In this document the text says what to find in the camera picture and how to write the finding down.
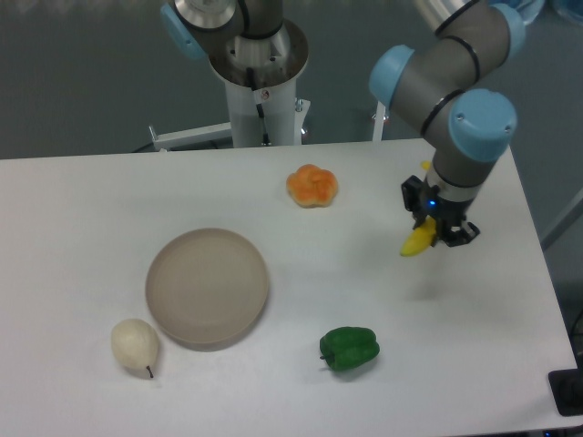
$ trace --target pear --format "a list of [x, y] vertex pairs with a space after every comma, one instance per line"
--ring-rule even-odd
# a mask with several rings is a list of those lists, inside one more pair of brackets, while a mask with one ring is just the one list
[[111, 350], [122, 366], [134, 370], [148, 370], [158, 357], [158, 334], [140, 319], [127, 319], [118, 323], [111, 331]]

